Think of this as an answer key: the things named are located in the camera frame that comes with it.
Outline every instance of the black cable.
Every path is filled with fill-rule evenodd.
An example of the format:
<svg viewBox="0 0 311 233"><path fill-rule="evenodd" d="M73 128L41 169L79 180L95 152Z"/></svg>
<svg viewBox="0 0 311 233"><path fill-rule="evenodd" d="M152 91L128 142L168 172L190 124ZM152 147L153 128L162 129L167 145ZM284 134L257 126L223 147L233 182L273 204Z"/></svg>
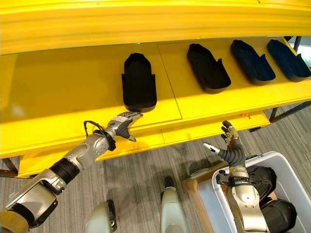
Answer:
<svg viewBox="0 0 311 233"><path fill-rule="evenodd" d="M88 124L88 123L90 123L90 124L92 124L92 125L95 125L95 126L103 133L103 135L105 136L105 134L104 134L104 128L103 128L99 123L96 123L95 121L92 121L92 120L85 120L85 121L83 122L83 125L84 125L84 130L85 130L85 132L86 132L86 136L87 136L87 137L88 137L88 133L87 133L86 124Z"/></svg>

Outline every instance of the gray carpet floor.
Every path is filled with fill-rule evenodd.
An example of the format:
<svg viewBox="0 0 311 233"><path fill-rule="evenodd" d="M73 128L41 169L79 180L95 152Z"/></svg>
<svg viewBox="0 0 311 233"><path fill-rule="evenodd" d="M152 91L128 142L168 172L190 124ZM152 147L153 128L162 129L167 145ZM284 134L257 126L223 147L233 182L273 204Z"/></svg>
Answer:
<svg viewBox="0 0 311 233"><path fill-rule="evenodd" d="M278 113L292 106L279 109ZM311 108L306 108L256 132L239 132L246 155L271 150L282 153L292 165L309 197L311 195ZM95 163L73 180L58 196L58 207L33 233L82 233L98 202L112 199L117 212L117 233L158 233L160 193L171 175L192 233L202 229L181 181L190 173L211 167L219 159L205 151L202 142L225 147L220 136L136 153ZM27 180L0 178L0 209L8 195Z"/></svg>

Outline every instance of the yellow shelf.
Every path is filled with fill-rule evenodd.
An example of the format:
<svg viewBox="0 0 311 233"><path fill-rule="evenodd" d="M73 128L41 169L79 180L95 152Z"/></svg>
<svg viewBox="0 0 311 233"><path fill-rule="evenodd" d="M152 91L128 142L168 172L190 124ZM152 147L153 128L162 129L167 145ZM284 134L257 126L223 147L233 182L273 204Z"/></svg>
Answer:
<svg viewBox="0 0 311 233"><path fill-rule="evenodd" d="M187 127L172 127L165 130L139 133L136 135L136 143L117 137L117 148L100 156L97 161L218 135L222 133L222 121L225 119L229 120L237 130L263 127L269 124L269 120L264 112L255 112L251 113L250 117L232 116L221 120L192 123L187 125ZM21 156L18 177L27 178L49 168L70 149L71 147L66 147Z"/></svg>
<svg viewBox="0 0 311 233"><path fill-rule="evenodd" d="M264 112L253 112L249 117L230 116L222 118L229 120L237 130L264 127L270 124ZM194 139L212 137L223 133L221 130L223 120L209 120L191 123L186 126L172 127L162 130L164 143L167 145L187 142Z"/></svg>
<svg viewBox="0 0 311 233"><path fill-rule="evenodd" d="M199 41L216 59L223 59L232 80L228 89L215 95L203 92L192 73L186 57L191 42L1 56L0 159L73 147L85 138L84 120L105 126L126 111L121 73L132 52L142 52L151 62L158 98L156 108L131 127L134 134L158 130L168 133L173 127L178 131L178 127L189 124L200 126L202 122L311 100L311 78L299 83L287 80L267 51L270 39L286 43L278 37L244 38L258 54L266 54L276 73L276 79L264 86L254 86L247 80L230 52L233 39Z"/></svg>
<svg viewBox="0 0 311 233"><path fill-rule="evenodd" d="M310 35L310 0L1 0L0 53Z"/></svg>
<svg viewBox="0 0 311 233"><path fill-rule="evenodd" d="M0 70L0 158L76 145L85 138L84 120L105 126L126 111L121 73L133 52L143 53L151 62L158 101L131 132L180 119L156 44L6 55L0 57L4 68Z"/></svg>
<svg viewBox="0 0 311 233"><path fill-rule="evenodd" d="M280 37L243 38L243 41L251 45L259 55L266 55L276 74L273 81L263 86L255 86L248 81L231 53L230 45L233 39L158 45L182 118L204 116L212 119L311 100L311 78L298 83L289 81L267 50L267 44L271 39L277 39L290 47ZM209 49L216 60L222 58L231 79L231 85L225 91L208 95L201 89L186 56L191 43L200 43Z"/></svg>

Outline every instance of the clear plastic container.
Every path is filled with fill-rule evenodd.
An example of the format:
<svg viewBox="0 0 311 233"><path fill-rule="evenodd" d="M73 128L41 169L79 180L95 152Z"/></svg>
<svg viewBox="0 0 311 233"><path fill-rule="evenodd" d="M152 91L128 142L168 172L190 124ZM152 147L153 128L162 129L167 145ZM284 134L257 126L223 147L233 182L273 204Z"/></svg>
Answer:
<svg viewBox="0 0 311 233"><path fill-rule="evenodd" d="M246 167L252 165L271 167L277 175L276 196L290 201L295 206L297 219L294 228L290 232L309 233L311 230L311 201L287 159L282 154L271 151L246 161ZM221 170L228 173L229 167ZM229 204L221 186L216 183L217 174L218 170L211 180L198 184L199 195L204 203L214 232L237 233Z"/></svg>

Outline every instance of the robotic hand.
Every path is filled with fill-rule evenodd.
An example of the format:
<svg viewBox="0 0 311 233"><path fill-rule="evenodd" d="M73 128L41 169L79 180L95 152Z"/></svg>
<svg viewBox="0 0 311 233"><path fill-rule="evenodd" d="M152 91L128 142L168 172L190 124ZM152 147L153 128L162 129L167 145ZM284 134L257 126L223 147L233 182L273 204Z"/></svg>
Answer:
<svg viewBox="0 0 311 233"><path fill-rule="evenodd" d="M269 229L259 207L259 194L249 179L245 167L245 154L239 135L235 128L224 121L221 137L227 143L227 150L220 149L209 143L204 147L219 155L229 163L229 176L225 171L219 171L216 176L218 184L229 187L228 202L239 233L269 233Z"/></svg>
<svg viewBox="0 0 311 233"><path fill-rule="evenodd" d="M86 130L85 141L69 151L49 169L31 179L17 192L1 212L1 229L4 233L25 233L41 225L57 206L56 195L61 194L67 184L81 171L90 166L95 159L107 150L114 150L115 136L135 142L128 126L141 117L141 113L125 112L114 117L107 128L93 121L85 121L97 126L92 135Z"/></svg>

